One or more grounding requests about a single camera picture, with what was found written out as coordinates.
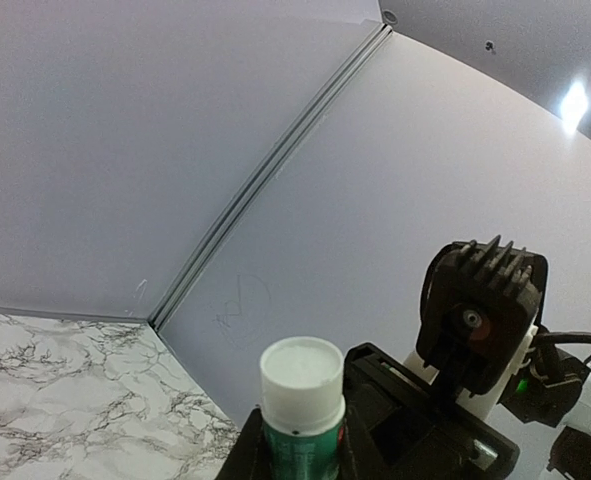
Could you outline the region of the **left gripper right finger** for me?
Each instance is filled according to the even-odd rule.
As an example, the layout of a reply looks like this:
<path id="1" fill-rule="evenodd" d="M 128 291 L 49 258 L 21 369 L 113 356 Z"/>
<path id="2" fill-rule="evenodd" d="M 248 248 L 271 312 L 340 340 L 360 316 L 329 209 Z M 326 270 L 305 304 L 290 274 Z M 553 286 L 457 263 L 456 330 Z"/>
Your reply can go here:
<path id="1" fill-rule="evenodd" d="M 358 410 L 348 405 L 345 429 L 339 450 L 340 479 L 389 479 L 390 471 L 384 463 Z"/>

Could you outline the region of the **white green glue stick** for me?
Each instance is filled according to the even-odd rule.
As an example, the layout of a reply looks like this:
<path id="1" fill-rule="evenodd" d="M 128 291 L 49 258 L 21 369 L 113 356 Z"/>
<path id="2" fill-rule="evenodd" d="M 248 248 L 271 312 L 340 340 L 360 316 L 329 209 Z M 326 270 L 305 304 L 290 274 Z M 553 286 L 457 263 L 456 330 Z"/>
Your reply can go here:
<path id="1" fill-rule="evenodd" d="M 331 342 L 289 337 L 259 361 L 260 412 L 274 479 L 336 479 L 346 402 L 344 360 Z"/>

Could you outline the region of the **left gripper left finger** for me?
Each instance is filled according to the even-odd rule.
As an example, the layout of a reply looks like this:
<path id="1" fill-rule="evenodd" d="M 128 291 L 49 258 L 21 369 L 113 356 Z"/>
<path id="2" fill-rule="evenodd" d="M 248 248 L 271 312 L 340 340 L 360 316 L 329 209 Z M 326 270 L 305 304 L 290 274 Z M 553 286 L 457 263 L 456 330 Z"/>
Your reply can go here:
<path id="1" fill-rule="evenodd" d="M 271 480 L 271 454 L 259 407 L 247 418 L 217 480 Z"/>

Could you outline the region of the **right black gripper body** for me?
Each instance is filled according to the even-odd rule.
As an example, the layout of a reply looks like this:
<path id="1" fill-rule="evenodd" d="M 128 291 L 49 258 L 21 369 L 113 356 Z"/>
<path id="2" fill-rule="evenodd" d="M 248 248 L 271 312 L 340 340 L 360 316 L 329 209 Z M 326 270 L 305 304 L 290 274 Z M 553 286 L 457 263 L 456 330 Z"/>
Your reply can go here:
<path id="1" fill-rule="evenodd" d="M 344 362 L 346 410 L 359 412 L 389 479 L 506 479 L 519 447 L 371 343 Z"/>

